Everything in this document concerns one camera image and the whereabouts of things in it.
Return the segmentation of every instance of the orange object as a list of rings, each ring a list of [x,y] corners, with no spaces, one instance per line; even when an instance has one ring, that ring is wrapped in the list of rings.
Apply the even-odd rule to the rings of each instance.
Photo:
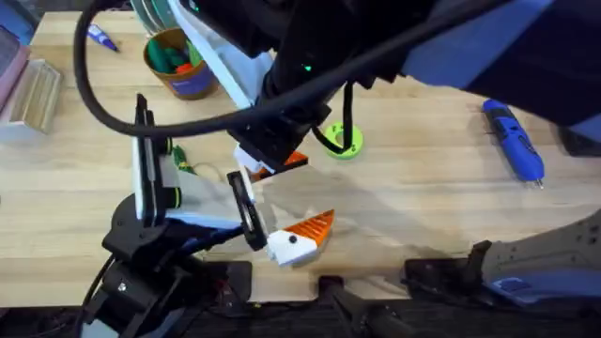
[[[285,161],[284,166],[292,166],[301,161],[307,161],[309,158],[299,151],[295,151],[290,155],[288,160]],[[263,168],[259,170],[258,173],[251,174],[251,179],[253,182],[259,181],[263,178],[270,177],[271,173],[267,171],[267,169]]]
[[[317,246],[326,239],[334,222],[334,210],[326,211],[308,220],[288,226],[287,232],[312,239]]]
[[[191,69],[193,69],[192,64],[190,62],[186,62],[185,64],[183,64],[181,66],[177,66],[176,74],[183,74]]]

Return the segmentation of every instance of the white object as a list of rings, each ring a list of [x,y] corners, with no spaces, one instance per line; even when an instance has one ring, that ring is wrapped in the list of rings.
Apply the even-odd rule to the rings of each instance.
[[[248,168],[248,170],[250,170],[253,174],[258,173],[263,168],[265,168],[272,174],[275,173],[274,169],[271,169],[271,167],[269,167],[262,161],[257,161],[254,157],[252,157],[246,151],[244,151],[244,149],[240,147],[240,144],[238,144],[234,149],[234,159],[236,159],[236,161],[239,164],[242,164],[243,166]]]
[[[0,141],[46,134],[54,116],[61,74],[45,60],[30,60],[0,112]]]
[[[267,238],[267,247],[268,255],[280,267],[300,262],[317,252],[317,243],[314,240],[285,230],[271,233]]]
[[[273,63],[272,57],[262,53],[251,59],[188,12],[178,0],[168,1],[177,23],[236,106],[243,109],[253,105],[261,91],[263,77]]]
[[[138,138],[132,137],[132,187],[135,196],[136,217],[142,219],[147,206],[142,196],[142,177],[138,153]],[[145,147],[146,169],[151,184],[156,180],[157,173],[152,169],[151,146]],[[240,226],[238,205],[232,193],[232,188],[221,182],[183,172],[176,168],[173,156],[160,156],[162,186],[165,188],[179,187],[181,189],[181,205],[179,208],[169,208],[165,217],[180,220],[187,224],[220,228],[235,229]]]

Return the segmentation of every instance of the black mount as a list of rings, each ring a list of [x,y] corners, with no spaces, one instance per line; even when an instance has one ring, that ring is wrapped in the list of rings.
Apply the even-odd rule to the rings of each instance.
[[[339,277],[321,277],[319,296],[330,297],[349,338],[444,338],[440,331],[416,329],[386,300],[364,300],[344,289]]]
[[[153,125],[146,99],[138,94],[136,123]],[[242,218],[240,227],[215,229],[165,217],[178,207],[181,190],[162,185],[159,157],[170,152],[171,140],[138,138],[139,192],[142,218],[136,215],[136,196],[126,197],[116,208],[111,230],[102,246],[115,262],[106,270],[99,290],[85,306],[85,322],[99,319],[121,338],[133,338],[159,328],[173,311],[209,306],[227,284],[236,302],[251,296],[252,265],[249,262],[201,262],[192,254],[209,250],[229,239],[245,235],[254,250],[266,244],[260,223]],[[232,185],[239,207],[256,215],[248,204],[243,184]]]

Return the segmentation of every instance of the blue pen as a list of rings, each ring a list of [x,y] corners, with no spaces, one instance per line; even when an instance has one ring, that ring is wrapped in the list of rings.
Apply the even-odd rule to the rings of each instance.
[[[109,36],[102,32],[100,27],[98,27],[96,24],[90,24],[90,26],[87,28],[87,35],[97,43],[110,48],[115,52],[119,52],[115,44],[109,39]]]
[[[543,159],[532,146],[530,138],[509,107],[496,100],[487,100],[483,105],[483,111],[517,178],[533,181],[543,189],[542,179],[545,176]]]

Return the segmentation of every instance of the wooden tabletop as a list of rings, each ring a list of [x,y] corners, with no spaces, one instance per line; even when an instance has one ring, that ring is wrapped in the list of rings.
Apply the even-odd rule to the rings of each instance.
[[[112,213],[131,193],[130,138],[97,122],[74,84],[78,15],[47,13],[32,43],[33,54],[65,77],[51,134],[0,145],[0,306],[80,303],[108,256],[100,242]],[[133,12],[102,13],[95,22],[121,51],[88,44],[91,82],[113,115],[131,121],[138,92],[160,124],[234,109],[222,90],[182,101],[163,87],[143,62],[145,33]],[[523,238],[599,208],[601,160],[566,156],[547,122],[515,110],[547,169],[544,190],[517,182],[487,134],[483,100],[401,78],[357,88],[355,121],[365,137],[359,157],[334,160],[308,136],[300,150],[310,165],[256,187],[267,220],[286,223],[335,209],[322,255],[281,269],[237,238],[208,258],[251,260],[254,300],[311,299],[322,274],[348,277],[348,287],[362,296],[404,297],[394,280],[405,259],[461,255],[477,241]],[[341,119],[341,105],[337,95],[331,121]],[[236,169],[235,142],[223,132],[176,143],[203,177],[224,180]]]

